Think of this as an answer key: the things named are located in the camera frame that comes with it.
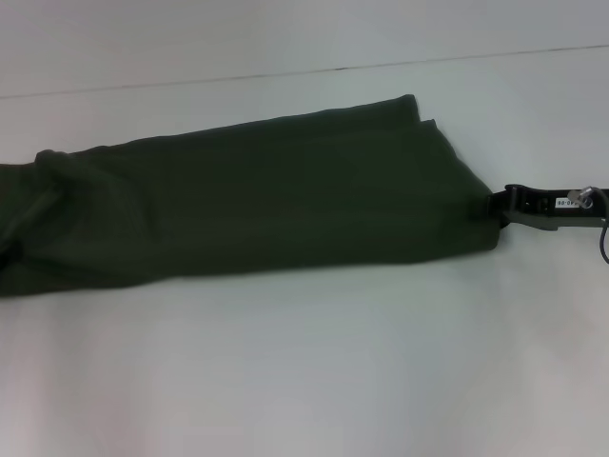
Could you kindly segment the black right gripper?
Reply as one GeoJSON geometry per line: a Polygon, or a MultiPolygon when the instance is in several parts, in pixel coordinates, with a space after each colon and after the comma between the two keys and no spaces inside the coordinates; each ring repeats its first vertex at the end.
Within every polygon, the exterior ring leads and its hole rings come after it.
{"type": "Polygon", "coordinates": [[[533,229],[601,228],[608,221],[608,190],[533,189],[508,185],[486,201],[486,215],[533,229]]]}

